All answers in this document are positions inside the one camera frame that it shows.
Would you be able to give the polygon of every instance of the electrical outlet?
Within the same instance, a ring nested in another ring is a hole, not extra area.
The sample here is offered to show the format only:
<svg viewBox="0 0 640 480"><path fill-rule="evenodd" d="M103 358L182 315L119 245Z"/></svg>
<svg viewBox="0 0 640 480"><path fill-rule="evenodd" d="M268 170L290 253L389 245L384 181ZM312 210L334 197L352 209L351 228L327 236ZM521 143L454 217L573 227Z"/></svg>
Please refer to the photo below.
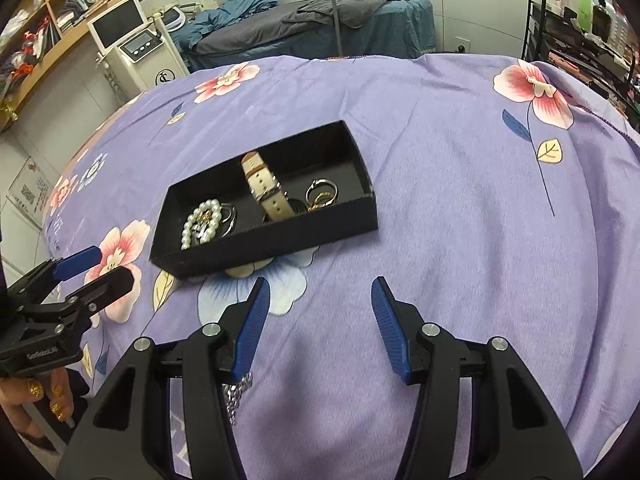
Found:
<svg viewBox="0 0 640 480"><path fill-rule="evenodd" d="M465 38L456 38L456 51L471 54L471 42Z"/></svg>

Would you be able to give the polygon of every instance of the silver chain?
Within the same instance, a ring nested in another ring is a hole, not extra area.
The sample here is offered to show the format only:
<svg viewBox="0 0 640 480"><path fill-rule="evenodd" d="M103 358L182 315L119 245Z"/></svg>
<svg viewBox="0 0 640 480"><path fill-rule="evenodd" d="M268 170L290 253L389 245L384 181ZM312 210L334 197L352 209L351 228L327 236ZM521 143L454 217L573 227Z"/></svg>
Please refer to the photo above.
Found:
<svg viewBox="0 0 640 480"><path fill-rule="evenodd" d="M229 422L232 426L236 424L236 411L240 406L242 394L247 391L254 383L254 377L251 372L245 375L242 380L235 384L223 384L222 389L226 397L226 414L229 416Z"/></svg>

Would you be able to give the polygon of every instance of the screw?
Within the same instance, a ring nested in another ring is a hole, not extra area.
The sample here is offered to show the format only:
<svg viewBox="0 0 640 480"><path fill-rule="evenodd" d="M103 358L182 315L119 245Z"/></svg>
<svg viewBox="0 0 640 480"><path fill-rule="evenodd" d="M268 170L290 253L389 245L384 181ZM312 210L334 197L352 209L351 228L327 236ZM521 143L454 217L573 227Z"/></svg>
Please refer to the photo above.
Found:
<svg viewBox="0 0 640 480"><path fill-rule="evenodd" d="M208 337L218 335L221 331L218 323L209 323L202 327L202 333Z"/></svg>
<svg viewBox="0 0 640 480"><path fill-rule="evenodd" d="M150 346L151 346L151 341L149 341L147 337L139 337L133 343L133 348L135 348L138 352L145 351Z"/></svg>
<svg viewBox="0 0 640 480"><path fill-rule="evenodd" d="M435 323L425 323L422 326L422 333L424 335L435 337L440 333L440 327L437 326Z"/></svg>
<svg viewBox="0 0 640 480"><path fill-rule="evenodd" d="M509 348L509 343L507 343L507 340L503 337L494 337L491 339L491 346L496 350L503 351Z"/></svg>

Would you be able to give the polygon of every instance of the white watch strap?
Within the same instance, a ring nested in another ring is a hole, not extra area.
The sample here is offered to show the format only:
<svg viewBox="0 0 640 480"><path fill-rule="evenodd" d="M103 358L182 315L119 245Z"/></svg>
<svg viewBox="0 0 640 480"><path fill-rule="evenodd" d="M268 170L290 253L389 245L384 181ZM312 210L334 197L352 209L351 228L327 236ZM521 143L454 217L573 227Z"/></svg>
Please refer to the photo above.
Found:
<svg viewBox="0 0 640 480"><path fill-rule="evenodd" d="M251 194L271 220L283 220L296 214L280 189L280 183L257 152L249 152L242 158L242 170Z"/></svg>

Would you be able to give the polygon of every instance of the hand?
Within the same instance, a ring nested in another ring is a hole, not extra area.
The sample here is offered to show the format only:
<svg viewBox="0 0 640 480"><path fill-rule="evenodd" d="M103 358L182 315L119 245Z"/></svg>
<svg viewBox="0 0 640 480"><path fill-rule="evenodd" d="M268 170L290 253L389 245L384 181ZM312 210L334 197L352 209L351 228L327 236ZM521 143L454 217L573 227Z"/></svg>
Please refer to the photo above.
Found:
<svg viewBox="0 0 640 480"><path fill-rule="evenodd" d="M36 402L44 397L50 399L52 413L63 422L74 412L74 396L69 387L66 368L57 368L50 375L50 389L44 391L42 384L34 379L0 379L0 406L16 431L33 438L42 438L44 432L31 420L22 404Z"/></svg>

